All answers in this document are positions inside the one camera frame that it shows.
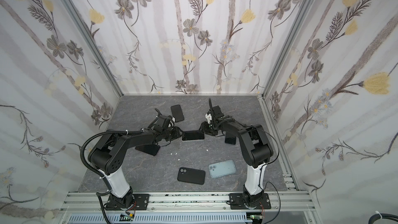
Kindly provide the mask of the pale blue phone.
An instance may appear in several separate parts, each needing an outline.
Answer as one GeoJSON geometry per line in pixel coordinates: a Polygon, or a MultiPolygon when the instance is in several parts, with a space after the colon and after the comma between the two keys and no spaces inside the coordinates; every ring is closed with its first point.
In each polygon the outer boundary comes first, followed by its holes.
{"type": "Polygon", "coordinates": [[[219,178],[236,173],[236,166],[233,160],[213,163],[208,166],[210,177],[219,178]]]}

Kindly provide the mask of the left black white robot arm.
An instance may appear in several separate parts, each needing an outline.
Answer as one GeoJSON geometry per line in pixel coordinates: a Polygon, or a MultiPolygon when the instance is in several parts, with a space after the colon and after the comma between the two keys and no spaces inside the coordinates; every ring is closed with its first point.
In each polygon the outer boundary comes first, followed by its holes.
{"type": "Polygon", "coordinates": [[[83,165],[104,181],[107,191],[96,195],[102,210],[127,211],[136,204],[133,189],[127,183],[122,164],[127,151],[144,145],[157,146],[182,137],[171,116],[160,115],[139,131],[107,130],[88,138],[80,150],[83,165]]]}

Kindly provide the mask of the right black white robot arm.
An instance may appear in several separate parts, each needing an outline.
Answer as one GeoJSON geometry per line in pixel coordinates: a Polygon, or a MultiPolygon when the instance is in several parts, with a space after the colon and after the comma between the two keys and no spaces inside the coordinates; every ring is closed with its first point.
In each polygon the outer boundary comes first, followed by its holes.
{"type": "Polygon", "coordinates": [[[201,130],[208,136],[222,132],[226,138],[239,141],[241,154],[247,164],[247,178],[243,187],[243,202],[247,208],[254,208],[264,199],[264,174],[274,151],[267,132],[260,124],[242,124],[232,116],[224,115],[219,106],[210,106],[201,130]]]}

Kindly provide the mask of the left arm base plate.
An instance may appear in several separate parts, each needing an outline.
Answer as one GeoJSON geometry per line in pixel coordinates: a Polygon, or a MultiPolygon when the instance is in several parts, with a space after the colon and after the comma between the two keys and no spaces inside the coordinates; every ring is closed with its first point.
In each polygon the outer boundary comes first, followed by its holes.
{"type": "Polygon", "coordinates": [[[123,198],[117,198],[110,195],[105,209],[109,211],[126,211],[128,209],[135,209],[138,211],[145,211],[149,202],[149,194],[133,194],[126,195],[123,198]]]}

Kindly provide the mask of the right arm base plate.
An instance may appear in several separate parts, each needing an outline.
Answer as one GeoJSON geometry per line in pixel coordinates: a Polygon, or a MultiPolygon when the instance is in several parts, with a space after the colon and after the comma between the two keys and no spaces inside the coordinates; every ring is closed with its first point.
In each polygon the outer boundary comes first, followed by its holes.
{"type": "Polygon", "coordinates": [[[227,201],[227,205],[229,205],[231,209],[239,209],[239,210],[271,209],[271,201],[268,197],[268,194],[263,193],[260,197],[255,199],[254,203],[249,203],[248,200],[249,200],[248,197],[244,196],[243,193],[231,193],[229,194],[229,200],[227,201]]]}

